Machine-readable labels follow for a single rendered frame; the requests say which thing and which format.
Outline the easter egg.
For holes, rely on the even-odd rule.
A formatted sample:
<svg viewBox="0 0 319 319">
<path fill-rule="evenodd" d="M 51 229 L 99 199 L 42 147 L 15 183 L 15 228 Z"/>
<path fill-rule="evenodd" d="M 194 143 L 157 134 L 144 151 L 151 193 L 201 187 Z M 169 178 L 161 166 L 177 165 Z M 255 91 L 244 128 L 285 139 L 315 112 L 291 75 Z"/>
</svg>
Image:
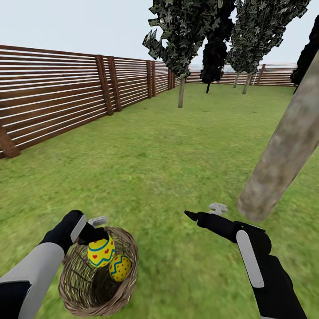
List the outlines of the easter egg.
<svg viewBox="0 0 319 319">
<path fill-rule="evenodd" d="M 131 261 L 126 255 L 114 255 L 109 263 L 109 275 L 114 282 L 125 279 L 131 269 Z"/>
<path fill-rule="evenodd" d="M 95 268 L 108 265 L 113 259 L 115 252 L 115 243 L 111 236 L 109 236 L 109 240 L 103 238 L 99 241 L 90 242 L 86 250 L 90 265 L 95 266 Z"/>
</svg>

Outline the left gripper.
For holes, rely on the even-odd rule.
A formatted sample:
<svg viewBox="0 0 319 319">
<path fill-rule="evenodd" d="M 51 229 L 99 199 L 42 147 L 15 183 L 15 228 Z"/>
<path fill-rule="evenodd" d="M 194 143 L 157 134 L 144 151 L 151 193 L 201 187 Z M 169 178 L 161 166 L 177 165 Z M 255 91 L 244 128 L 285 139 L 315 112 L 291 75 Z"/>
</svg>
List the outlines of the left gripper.
<svg viewBox="0 0 319 319">
<path fill-rule="evenodd" d="M 107 231 L 104 231 L 104 227 L 94 228 L 91 226 L 91 231 L 85 237 L 79 237 L 78 244 L 86 245 L 93 241 L 99 241 L 102 239 L 109 240 L 109 234 Z"/>
</svg>

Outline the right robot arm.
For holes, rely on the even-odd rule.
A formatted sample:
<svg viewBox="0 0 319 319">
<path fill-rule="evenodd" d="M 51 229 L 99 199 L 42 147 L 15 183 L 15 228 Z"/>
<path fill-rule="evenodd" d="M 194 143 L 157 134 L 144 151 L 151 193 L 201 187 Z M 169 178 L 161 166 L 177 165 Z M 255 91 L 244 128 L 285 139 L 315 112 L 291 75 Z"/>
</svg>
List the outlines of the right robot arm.
<svg viewBox="0 0 319 319">
<path fill-rule="evenodd" d="M 239 221 L 221 217 L 227 206 L 209 205 L 211 211 L 184 213 L 201 228 L 238 243 L 250 284 L 255 293 L 261 319 L 307 319 L 293 290 L 293 283 L 276 256 L 269 255 L 272 248 L 266 230 Z"/>
</svg>

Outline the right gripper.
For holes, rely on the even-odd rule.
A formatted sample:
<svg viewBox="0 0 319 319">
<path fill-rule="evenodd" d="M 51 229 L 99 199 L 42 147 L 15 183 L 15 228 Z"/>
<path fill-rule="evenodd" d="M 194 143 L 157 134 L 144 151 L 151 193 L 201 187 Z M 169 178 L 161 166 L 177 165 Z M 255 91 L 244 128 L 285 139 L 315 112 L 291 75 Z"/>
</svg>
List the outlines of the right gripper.
<svg viewBox="0 0 319 319">
<path fill-rule="evenodd" d="M 221 226 L 223 222 L 226 220 L 226 218 L 221 217 L 216 214 L 209 214 L 206 212 L 191 212 L 185 210 L 184 213 L 191 218 L 193 221 L 197 221 L 197 225 L 201 228 L 207 228 L 208 230 L 221 235 Z"/>
</svg>

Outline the wicker basket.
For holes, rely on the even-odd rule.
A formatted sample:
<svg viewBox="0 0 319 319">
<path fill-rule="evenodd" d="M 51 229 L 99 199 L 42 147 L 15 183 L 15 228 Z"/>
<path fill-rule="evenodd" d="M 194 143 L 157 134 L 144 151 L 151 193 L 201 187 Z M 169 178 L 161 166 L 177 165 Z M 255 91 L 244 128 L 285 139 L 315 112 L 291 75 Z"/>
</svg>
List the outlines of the wicker basket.
<svg viewBox="0 0 319 319">
<path fill-rule="evenodd" d="M 129 242 L 129 245 L 128 245 L 129 249 L 127 250 L 127 252 L 129 253 L 129 256 L 130 256 L 131 269 L 128 272 L 125 279 L 120 282 L 119 286 L 117 284 L 112 284 L 111 287 L 114 289 L 114 293 L 106 297 L 106 299 L 108 300 L 107 303 L 102 304 L 101 306 L 100 305 L 98 306 L 97 305 L 98 302 L 95 302 L 95 299 L 94 299 L 93 289 L 95 289 L 97 293 L 99 292 L 97 284 L 99 281 L 99 276 L 103 269 L 98 268 L 97 273 L 93 271 L 95 275 L 94 277 L 91 278 L 92 280 L 91 282 L 89 280 L 86 280 L 86 276 L 87 275 L 89 276 L 89 273 L 86 274 L 85 278 L 83 278 L 83 276 L 80 276 L 76 271 L 74 271 L 76 269 L 76 266 L 74 267 L 74 270 L 73 270 L 72 265 L 70 267 L 71 263 L 68 264 L 68 262 L 71 259 L 73 259 L 73 256 L 74 256 L 73 254 L 76 254 L 78 248 L 81 247 L 81 245 L 78 244 L 78 240 L 79 240 L 79 237 L 78 237 L 74 242 L 74 244 L 77 243 L 77 245 L 72 249 L 69 255 L 66 254 L 64 256 L 64 259 L 62 261 L 63 269 L 62 269 L 59 286 L 58 286 L 59 295 L 62 298 L 65 310 L 69 311 L 71 314 L 75 315 L 76 317 L 86 318 L 90 316 L 94 316 L 94 317 L 110 316 L 112 314 L 119 312 L 121 308 L 123 308 L 126 304 L 128 304 L 130 300 L 132 299 L 132 296 L 135 290 L 135 285 L 136 285 L 137 268 L 138 268 L 138 262 L 139 262 L 138 245 L 136 244 L 136 240 L 133 237 L 133 235 L 126 232 L 122 228 L 118 228 L 118 227 L 115 228 L 113 226 L 104 226 L 104 231 L 108 231 L 108 230 L 110 231 L 111 235 L 112 233 L 114 233 L 115 235 L 118 235 L 121 237 L 121 240 L 117 241 L 118 244 L 121 241 L 127 246 L 127 243 L 124 240 L 122 240 L 122 238 Z M 124 250 L 124 248 L 125 247 L 122 246 L 123 255 L 124 255 L 124 252 L 127 253 Z M 80 256 L 79 253 L 77 254 Z M 88 257 L 83 259 L 80 256 L 80 258 L 81 258 L 80 262 L 82 262 L 81 269 L 80 269 L 80 272 L 81 272 L 83 266 L 87 264 Z M 87 264 L 87 266 L 89 266 L 89 264 Z M 91 271 L 93 269 L 94 268 L 90 268 Z M 70 284 L 67 283 L 68 277 L 70 278 L 71 276 L 71 271 L 73 271 L 75 274 L 80 276 L 80 278 L 84 279 L 84 281 L 86 280 L 88 283 L 91 284 L 91 286 L 89 284 L 88 290 L 84 289 L 83 291 L 83 289 L 82 290 L 80 290 L 79 288 L 76 289 L 74 288 L 74 286 L 71 285 L 72 282 L 70 282 Z M 103 272 L 103 274 L 105 277 L 107 277 L 109 275 L 109 269 Z M 68 286 L 69 298 L 66 297 L 67 296 L 66 289 L 65 289 L 65 286 L 63 286 L 63 284 L 66 284 L 66 286 Z M 79 286 L 80 285 L 78 285 L 77 287 Z M 82 294 L 82 291 L 84 292 L 84 294 Z M 105 298 L 101 296 L 101 294 L 99 295 L 99 297 L 103 302 L 106 301 Z"/>
</svg>

